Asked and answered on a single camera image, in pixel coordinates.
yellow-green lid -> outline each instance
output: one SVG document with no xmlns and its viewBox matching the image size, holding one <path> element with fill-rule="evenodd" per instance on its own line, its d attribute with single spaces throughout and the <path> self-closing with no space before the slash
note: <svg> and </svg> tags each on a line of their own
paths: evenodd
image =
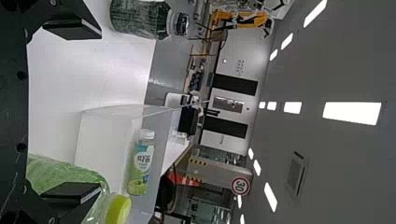
<svg viewBox="0 0 396 224">
<path fill-rule="evenodd" d="M 106 224 L 125 224 L 131 212 L 131 207 L 131 199 L 117 195 L 107 210 Z"/>
</svg>

black bracket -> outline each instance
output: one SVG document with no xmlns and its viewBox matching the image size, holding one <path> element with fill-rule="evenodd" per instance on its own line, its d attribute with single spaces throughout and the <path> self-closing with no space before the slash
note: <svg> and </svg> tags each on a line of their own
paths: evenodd
<svg viewBox="0 0 396 224">
<path fill-rule="evenodd" d="M 82 0 L 0 0 L 0 223 L 65 223 L 58 211 L 32 190 L 25 176 L 29 113 L 26 45 L 43 25 L 67 40 L 101 38 L 101 28 Z M 85 212 L 82 204 L 78 207 Z M 86 215 L 82 213 L 67 223 L 80 223 Z"/>
</svg>

screw hole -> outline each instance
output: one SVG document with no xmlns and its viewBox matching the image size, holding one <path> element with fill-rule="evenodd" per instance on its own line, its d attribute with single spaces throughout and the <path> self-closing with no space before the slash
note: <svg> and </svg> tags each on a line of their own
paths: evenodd
<svg viewBox="0 0 396 224">
<path fill-rule="evenodd" d="M 3 7 L 10 12 L 15 12 L 18 8 L 16 0 L 1 0 Z"/>
<path fill-rule="evenodd" d="M 17 73 L 17 78 L 18 78 L 20 81 L 24 81 L 24 80 L 27 78 L 27 74 L 26 74 L 25 72 L 19 71 L 19 72 Z"/>
<path fill-rule="evenodd" d="M 26 150 L 27 146 L 24 143 L 19 143 L 17 144 L 17 151 L 18 152 L 24 152 Z"/>
</svg>

ceiling vent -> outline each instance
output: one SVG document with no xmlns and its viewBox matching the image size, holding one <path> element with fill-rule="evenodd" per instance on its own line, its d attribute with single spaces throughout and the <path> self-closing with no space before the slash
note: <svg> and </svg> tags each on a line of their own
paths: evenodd
<svg viewBox="0 0 396 224">
<path fill-rule="evenodd" d="M 289 191 L 293 199 L 298 198 L 301 194 L 306 167 L 307 158 L 294 151 L 291 157 L 288 179 L 286 180 L 286 189 Z"/>
</svg>

bottle cap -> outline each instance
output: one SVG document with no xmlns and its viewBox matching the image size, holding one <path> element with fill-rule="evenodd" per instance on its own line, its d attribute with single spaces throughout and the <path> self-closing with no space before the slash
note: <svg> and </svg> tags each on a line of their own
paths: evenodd
<svg viewBox="0 0 396 224">
<path fill-rule="evenodd" d="M 131 213 L 132 201 L 128 197 L 117 195 L 106 214 L 106 224 L 125 224 Z"/>
<path fill-rule="evenodd" d="M 175 24 L 175 35 L 187 35 L 190 27 L 190 17 L 186 13 L 177 13 L 177 22 Z"/>
<path fill-rule="evenodd" d="M 155 132 L 149 129 L 142 129 L 140 130 L 139 134 L 140 138 L 145 138 L 145 139 L 154 139 Z"/>
</svg>

